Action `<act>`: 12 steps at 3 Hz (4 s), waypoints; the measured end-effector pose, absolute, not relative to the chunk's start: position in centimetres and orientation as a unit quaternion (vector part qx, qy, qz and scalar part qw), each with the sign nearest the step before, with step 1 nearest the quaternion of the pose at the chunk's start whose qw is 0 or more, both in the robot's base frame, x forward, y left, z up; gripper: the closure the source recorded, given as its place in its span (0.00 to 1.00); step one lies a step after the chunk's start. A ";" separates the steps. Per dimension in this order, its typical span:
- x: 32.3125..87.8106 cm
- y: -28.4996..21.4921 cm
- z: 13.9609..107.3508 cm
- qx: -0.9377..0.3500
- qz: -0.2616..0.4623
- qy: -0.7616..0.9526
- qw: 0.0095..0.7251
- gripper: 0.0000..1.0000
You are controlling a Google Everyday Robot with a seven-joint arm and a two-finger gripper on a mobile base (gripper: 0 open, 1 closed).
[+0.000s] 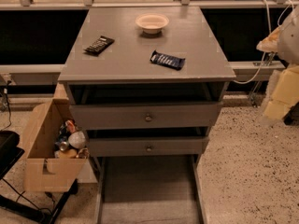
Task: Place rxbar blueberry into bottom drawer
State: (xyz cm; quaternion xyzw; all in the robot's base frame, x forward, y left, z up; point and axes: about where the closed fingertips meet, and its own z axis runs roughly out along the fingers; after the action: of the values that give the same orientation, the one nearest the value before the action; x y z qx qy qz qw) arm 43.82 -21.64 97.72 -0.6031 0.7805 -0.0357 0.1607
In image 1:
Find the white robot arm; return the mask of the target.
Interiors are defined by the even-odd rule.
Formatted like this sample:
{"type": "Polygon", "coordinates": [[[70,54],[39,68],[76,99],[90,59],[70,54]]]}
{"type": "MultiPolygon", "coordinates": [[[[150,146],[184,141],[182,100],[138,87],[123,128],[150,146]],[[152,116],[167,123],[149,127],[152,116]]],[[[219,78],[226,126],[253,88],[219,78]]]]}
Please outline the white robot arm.
{"type": "Polygon", "coordinates": [[[260,41],[256,49],[275,52],[289,64],[282,72],[273,72],[266,88],[261,120],[265,124],[274,124],[283,121],[299,103],[299,7],[260,41]]]}

